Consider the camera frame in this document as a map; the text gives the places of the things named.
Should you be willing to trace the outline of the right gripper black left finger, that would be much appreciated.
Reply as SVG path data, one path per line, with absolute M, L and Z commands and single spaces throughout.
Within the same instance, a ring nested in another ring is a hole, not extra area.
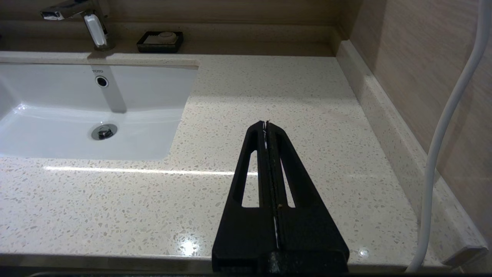
M 251 125 L 244 139 L 211 251 L 214 272 L 260 272 L 277 249 L 273 185 L 266 148 L 266 123 Z M 243 207 L 251 153 L 257 153 L 258 207 Z

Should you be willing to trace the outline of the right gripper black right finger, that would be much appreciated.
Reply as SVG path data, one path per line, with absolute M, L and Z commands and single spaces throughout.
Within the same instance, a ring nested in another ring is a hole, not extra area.
M 286 132 L 266 123 L 281 271 L 348 271 L 349 249 Z

